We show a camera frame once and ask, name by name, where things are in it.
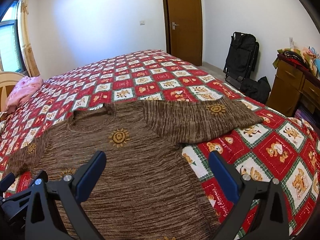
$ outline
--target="black bag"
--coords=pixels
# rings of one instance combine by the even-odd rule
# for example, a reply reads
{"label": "black bag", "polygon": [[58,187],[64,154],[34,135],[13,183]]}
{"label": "black bag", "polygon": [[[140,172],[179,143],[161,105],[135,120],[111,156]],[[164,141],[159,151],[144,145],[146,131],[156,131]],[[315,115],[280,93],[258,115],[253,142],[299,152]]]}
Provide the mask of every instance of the black bag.
{"label": "black bag", "polygon": [[269,98],[271,87],[267,77],[260,78],[258,81],[245,78],[241,83],[240,91],[245,96],[265,104]]}
{"label": "black bag", "polygon": [[244,78],[250,78],[254,71],[259,52],[259,43],[255,36],[246,33],[233,33],[231,44],[223,72],[226,77],[241,82]]}

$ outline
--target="crew neckline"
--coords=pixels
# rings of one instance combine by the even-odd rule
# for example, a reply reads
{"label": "crew neckline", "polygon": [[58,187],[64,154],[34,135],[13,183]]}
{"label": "crew neckline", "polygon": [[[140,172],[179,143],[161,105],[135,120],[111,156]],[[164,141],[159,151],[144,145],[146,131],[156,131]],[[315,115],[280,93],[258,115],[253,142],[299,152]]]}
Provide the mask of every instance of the crew neckline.
{"label": "crew neckline", "polygon": [[[104,120],[92,125],[77,124],[77,117],[86,117],[96,113],[104,114]],[[112,123],[116,119],[116,114],[117,108],[115,103],[103,104],[103,106],[97,110],[76,110],[67,119],[68,130],[76,133],[88,133],[92,131],[97,131],[100,130],[106,124]]]}

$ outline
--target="bedspread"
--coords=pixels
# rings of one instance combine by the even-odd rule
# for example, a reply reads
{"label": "bedspread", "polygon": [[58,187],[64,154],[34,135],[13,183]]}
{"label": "bedspread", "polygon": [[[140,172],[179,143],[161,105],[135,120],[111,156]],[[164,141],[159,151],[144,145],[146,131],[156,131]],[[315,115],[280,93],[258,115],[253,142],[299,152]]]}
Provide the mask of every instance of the bedspread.
{"label": "bedspread", "polygon": [[[232,209],[208,167],[209,152],[217,150],[228,163],[253,179],[281,181],[286,195],[290,233],[297,232],[310,216],[318,196],[317,155],[320,141],[310,125],[286,118],[215,79],[188,62],[160,50],[139,51],[76,68],[50,78],[7,120],[0,145],[0,176],[10,153],[62,122],[75,110],[94,110],[103,103],[130,100],[215,100],[223,96],[240,100],[264,122],[236,129],[211,142],[191,145],[183,156],[198,176],[222,222]],[[25,189],[30,173],[11,185],[7,196]],[[257,201],[238,233],[248,230]]]}

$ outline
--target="window frame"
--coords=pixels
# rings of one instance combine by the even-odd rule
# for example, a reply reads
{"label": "window frame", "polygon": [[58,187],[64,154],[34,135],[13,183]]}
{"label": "window frame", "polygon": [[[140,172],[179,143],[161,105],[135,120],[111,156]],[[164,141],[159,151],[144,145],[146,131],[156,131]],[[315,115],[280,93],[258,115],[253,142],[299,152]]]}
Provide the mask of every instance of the window frame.
{"label": "window frame", "polygon": [[[17,12],[16,12],[16,18],[17,18],[19,0],[14,0],[12,2],[12,4],[13,3],[17,3]],[[20,70],[16,70],[15,72],[24,73],[27,70],[27,68],[26,68],[26,66],[24,64],[23,56],[22,56],[22,52],[21,52],[21,46],[20,46],[20,41],[19,41],[19,33],[18,33],[18,20],[15,19],[15,20],[6,20],[6,21],[0,22],[0,28],[3,27],[3,26],[8,26],[8,25],[13,25],[13,28],[14,28],[14,39],[15,39],[15,45],[16,45],[16,50],[17,50],[17,54],[18,54],[17,56],[18,56],[19,64],[21,66],[21,69]]]}

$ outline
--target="power outlet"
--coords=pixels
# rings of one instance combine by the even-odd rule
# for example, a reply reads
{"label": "power outlet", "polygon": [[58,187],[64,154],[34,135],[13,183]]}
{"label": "power outlet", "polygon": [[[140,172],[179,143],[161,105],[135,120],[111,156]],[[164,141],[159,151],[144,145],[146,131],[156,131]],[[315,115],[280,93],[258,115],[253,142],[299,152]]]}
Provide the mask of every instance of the power outlet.
{"label": "power outlet", "polygon": [[289,43],[290,43],[290,48],[294,49],[294,42],[292,37],[289,38]]}

